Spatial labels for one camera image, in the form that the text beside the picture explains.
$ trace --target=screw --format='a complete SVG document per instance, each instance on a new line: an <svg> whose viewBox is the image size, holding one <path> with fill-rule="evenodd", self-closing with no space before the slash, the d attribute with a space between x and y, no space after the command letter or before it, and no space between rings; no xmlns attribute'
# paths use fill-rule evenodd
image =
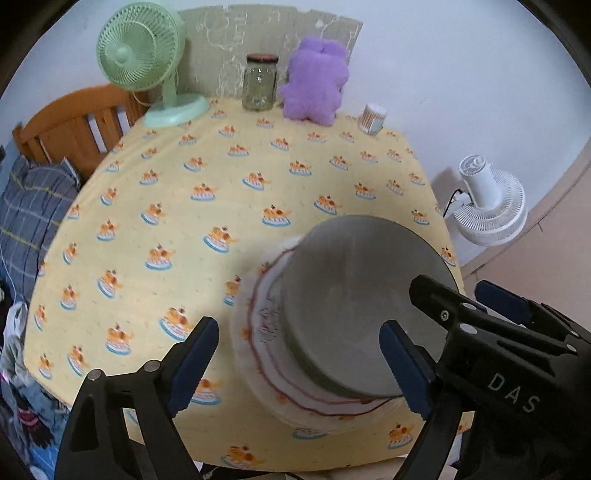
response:
<svg viewBox="0 0 591 480"><path fill-rule="evenodd" d="M144 365L144 370L146 370L147 372L155 372L159 368L160 362L158 362L158 360L149 360Z"/></svg>
<svg viewBox="0 0 591 480"><path fill-rule="evenodd" d="M88 372L88 375L86 376L86 378L88 380L97 380L98 378L100 378L100 376L102 375L103 371L95 368L94 370L91 370L90 372Z"/></svg>

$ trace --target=wooden headboard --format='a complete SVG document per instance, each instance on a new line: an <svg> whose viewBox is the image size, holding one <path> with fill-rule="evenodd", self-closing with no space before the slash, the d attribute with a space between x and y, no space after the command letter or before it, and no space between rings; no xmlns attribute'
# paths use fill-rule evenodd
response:
<svg viewBox="0 0 591 480"><path fill-rule="evenodd" d="M145 101L146 95L136 94ZM58 98L37 113L26 126L12 131L20 152L38 163L59 162L63 157L88 179L106 153L99 150L90 129L93 115L107 151L123 136L117 107L122 106L133 126L147 110L131 92L114 85L90 87Z"/></svg>

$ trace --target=cake print pattern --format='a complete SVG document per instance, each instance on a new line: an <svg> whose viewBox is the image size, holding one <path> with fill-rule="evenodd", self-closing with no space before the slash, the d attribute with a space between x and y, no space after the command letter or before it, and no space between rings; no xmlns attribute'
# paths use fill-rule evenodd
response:
<svg viewBox="0 0 591 480"><path fill-rule="evenodd" d="M107 220L105 223L101 224L96 238L101 242L111 242L115 240L115 231L117 229L117 225L112 223L111 220Z"/></svg>
<svg viewBox="0 0 591 480"><path fill-rule="evenodd" d="M82 354L82 347L74 345L66 355L66 359L74 373L79 377L83 377L88 364Z"/></svg>
<svg viewBox="0 0 591 480"><path fill-rule="evenodd" d="M373 189L367 188L361 182L355 185L355 195L364 200L375 200Z"/></svg>
<svg viewBox="0 0 591 480"><path fill-rule="evenodd" d="M241 145L235 145L234 147L230 147L228 155L230 157L247 157L249 154L248 149L246 147L243 147Z"/></svg>
<svg viewBox="0 0 591 480"><path fill-rule="evenodd" d="M166 250L162 245L158 244L156 248L150 249L145 265L150 270L169 270L173 267L170 259L175 253L175 250Z"/></svg>
<svg viewBox="0 0 591 480"><path fill-rule="evenodd" d="M285 138L276 138L275 140L273 140L271 142L271 146L273 146L279 150L283 150L284 152L286 152L290 149L289 143L287 142L287 140Z"/></svg>
<svg viewBox="0 0 591 480"><path fill-rule="evenodd" d="M61 257L66 265L72 265L76 252L76 243L73 243L68 245L68 247L61 253Z"/></svg>
<svg viewBox="0 0 591 480"><path fill-rule="evenodd" d="M133 333L125 333L121 330L119 323L115 324L114 328L107 330L107 341L105 347L115 355L129 355L131 347L129 341L134 337Z"/></svg>
<svg viewBox="0 0 591 480"><path fill-rule="evenodd" d="M100 196L100 202L107 206L110 207L113 204L113 200L115 200L117 198L117 189L107 189L106 192L104 192L103 195Z"/></svg>
<svg viewBox="0 0 591 480"><path fill-rule="evenodd" d="M255 470L257 465L265 463L264 460L257 460L247 446L230 447L226 455L222 457L222 462L240 470Z"/></svg>
<svg viewBox="0 0 591 480"><path fill-rule="evenodd" d="M397 162L402 162L402 158L395 150L388 150L388 153L386 155L389 156L391 159L396 160Z"/></svg>
<svg viewBox="0 0 591 480"><path fill-rule="evenodd" d="M166 314L160 319L159 324L162 330L179 342L184 341L194 327L187 320L184 307L180 307L179 309L169 308Z"/></svg>
<svg viewBox="0 0 591 480"><path fill-rule="evenodd" d="M212 250L221 254L227 254L230 251L230 244L240 240L232 238L228 233L228 227L213 227L213 229L203 237L203 242Z"/></svg>
<svg viewBox="0 0 591 480"><path fill-rule="evenodd" d="M162 211L161 203L151 203L150 206L140 214L142 220L152 226L158 225L160 219L165 216L166 213Z"/></svg>
<svg viewBox="0 0 591 480"><path fill-rule="evenodd" d="M228 280L226 282L226 296L223 302L230 307L234 306L236 295L238 295L238 290L240 290L240 281L240 277L236 276L234 280Z"/></svg>
<svg viewBox="0 0 591 480"><path fill-rule="evenodd" d="M39 270L37 271L38 278L45 277L45 267L46 266L47 266L47 263L45 262L45 260L41 260L41 265L39 265Z"/></svg>
<svg viewBox="0 0 591 480"><path fill-rule="evenodd" d="M353 135L351 135L350 132L341 132L339 133L339 137L341 137L343 140L346 140L347 142L355 142L355 139L353 138Z"/></svg>
<svg viewBox="0 0 591 480"><path fill-rule="evenodd" d="M389 180L386 186L398 195L404 195L402 187L396 182L396 180Z"/></svg>
<svg viewBox="0 0 591 480"><path fill-rule="evenodd" d="M361 160L366 161L367 163L377 163L378 157L372 155L371 153L367 153L365 150L360 153Z"/></svg>
<svg viewBox="0 0 591 480"><path fill-rule="evenodd" d="M291 210L281 210L271 205L270 208L263 209L262 222L268 226L290 226L290 215Z"/></svg>
<svg viewBox="0 0 591 480"><path fill-rule="evenodd" d="M191 398L192 403L199 405L217 405L222 402L219 394L216 392L216 388L219 387L221 382L212 382L206 378L202 378L199 381L199 385L195 389L195 393Z"/></svg>
<svg viewBox="0 0 591 480"><path fill-rule="evenodd" d="M266 180L265 177L262 176L262 173L249 173L248 177L244 177L242 179L242 183L247 187L250 187L254 190L265 190L265 185L271 183L269 180Z"/></svg>
<svg viewBox="0 0 591 480"><path fill-rule="evenodd" d="M154 183L158 183L158 174L152 169L145 172L139 180L140 185L154 185Z"/></svg>
<svg viewBox="0 0 591 480"><path fill-rule="evenodd" d="M186 135L183 135L183 136L181 137L181 140L179 140L179 141L178 141L178 144L179 144L181 147L186 147L186 146L188 146L188 145L194 145L195 143L197 143L197 140L196 140L196 139L195 139L195 137L194 137L194 136L192 136L191 134L186 134Z"/></svg>
<svg viewBox="0 0 591 480"><path fill-rule="evenodd" d="M35 321L35 325L40 331L43 331L43 327L45 326L45 305L39 305L37 310L33 314L33 320Z"/></svg>
<svg viewBox="0 0 591 480"><path fill-rule="evenodd" d="M193 187L193 194L191 195L191 200L196 200L198 202L211 202L215 200L216 196L214 194L215 190L208 185L202 183L201 185L195 185Z"/></svg>
<svg viewBox="0 0 591 480"><path fill-rule="evenodd" d="M415 223L418 223L419 225L429 224L429 219L427 218L427 215L425 215L424 213L421 213L417 210L413 210L411 213L413 214Z"/></svg>
<svg viewBox="0 0 591 480"><path fill-rule="evenodd" d="M119 171L119 168L121 166L123 162L119 161L119 160L115 160L112 164L110 164L105 171L108 171L110 173L117 173Z"/></svg>
<svg viewBox="0 0 591 480"><path fill-rule="evenodd" d="M75 310L77 298L78 294L74 291L72 285L68 285L61 292L60 305L65 310Z"/></svg>
<svg viewBox="0 0 591 480"><path fill-rule="evenodd" d="M187 160L185 163L183 163L183 166L187 170L193 171L193 172L201 171L201 168L204 165L205 165L205 163L204 163L204 161L202 160L201 157L199 157L199 158L192 157L189 160Z"/></svg>
<svg viewBox="0 0 591 480"><path fill-rule="evenodd" d="M296 160L290 163L290 173L300 177L309 177L312 175L312 167Z"/></svg>
<svg viewBox="0 0 591 480"><path fill-rule="evenodd" d="M267 119L265 118L259 118L259 120L256 121L256 125L258 128L273 128L274 125Z"/></svg>
<svg viewBox="0 0 591 480"><path fill-rule="evenodd" d="M156 130L152 129L152 130L148 130L142 138L144 140L150 140L151 138L154 138L156 135L158 135L158 132Z"/></svg>
<svg viewBox="0 0 591 480"><path fill-rule="evenodd" d="M51 380L53 378L53 374L51 373L51 367L53 367L53 363L51 363L47 359L47 355L43 353L43 355L39 357L39 373L43 378L46 378L48 380Z"/></svg>
<svg viewBox="0 0 591 480"><path fill-rule="evenodd" d="M448 247L441 249L441 258L445 260L445 263L450 267L457 267L456 257L449 251Z"/></svg>
<svg viewBox="0 0 591 480"><path fill-rule="evenodd" d="M330 195L320 195L318 200L314 202L314 206L319 210L322 210L324 213L329 213L331 215L337 215L337 209L341 207L341 205L337 205L335 201L330 198Z"/></svg>
<svg viewBox="0 0 591 480"><path fill-rule="evenodd" d="M413 436L411 435L412 430L413 426L405 427L400 424L396 425L396 428L389 433L390 443L388 444L388 449L395 450L411 443L413 441Z"/></svg>
<svg viewBox="0 0 591 480"><path fill-rule="evenodd" d="M105 274L96 281L99 290L108 299L115 298L117 290L120 290L123 285L117 281L116 270L107 270Z"/></svg>
<svg viewBox="0 0 591 480"><path fill-rule="evenodd" d="M224 128L217 131L221 136L232 138L236 133L236 129L231 125L226 125Z"/></svg>
<svg viewBox="0 0 591 480"><path fill-rule="evenodd" d="M149 160L150 158L153 158L153 156L156 155L156 153L158 153L157 148L149 148L141 154L141 157L144 160Z"/></svg>
<svg viewBox="0 0 591 480"><path fill-rule="evenodd" d="M346 160L343 160L343 157L341 156L334 156L329 160L329 163L333 166L338 168L339 170L348 170L349 169L349 164L347 163Z"/></svg>
<svg viewBox="0 0 591 480"><path fill-rule="evenodd" d="M68 218L69 220L78 220L80 218L80 205L78 205L77 203L73 205L70 208L70 210L68 210L66 218Z"/></svg>
<svg viewBox="0 0 591 480"><path fill-rule="evenodd" d="M410 181L415 185L425 185L425 181L416 173L410 173L408 176L410 177Z"/></svg>
<svg viewBox="0 0 591 480"><path fill-rule="evenodd" d="M316 132L308 134L308 142L324 143L326 142L326 135L320 135Z"/></svg>

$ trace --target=bedding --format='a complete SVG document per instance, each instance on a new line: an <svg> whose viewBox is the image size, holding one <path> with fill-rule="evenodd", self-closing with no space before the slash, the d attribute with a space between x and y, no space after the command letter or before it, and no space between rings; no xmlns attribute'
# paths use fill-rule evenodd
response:
<svg viewBox="0 0 591 480"><path fill-rule="evenodd" d="M41 166L19 156L0 197L2 275L15 301L31 301L37 272L80 180L67 160Z"/></svg>

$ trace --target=table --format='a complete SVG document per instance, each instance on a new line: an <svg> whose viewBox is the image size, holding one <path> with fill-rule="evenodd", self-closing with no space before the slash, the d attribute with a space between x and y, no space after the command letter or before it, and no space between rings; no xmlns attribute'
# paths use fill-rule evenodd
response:
<svg viewBox="0 0 591 480"><path fill-rule="evenodd" d="M86 183L37 281L25 364L72 404L92 368L135 371L208 315L219 322L220 344L194 402L175 419L195 460L313 471L407 453L422 421L405 404L352 432L294 436L235 367L233 307L225 300L267 248L331 218L314 207L330 201L337 215L381 216L421 235L463 291L420 163L402 135L385 129L368 137L351 116L326 128L289 121L279 108L255 113L236 100L211 103L207 115L183 125L153 131L139 121ZM265 224L264 211L289 225ZM141 440L133 412L126 417L131 437Z"/></svg>

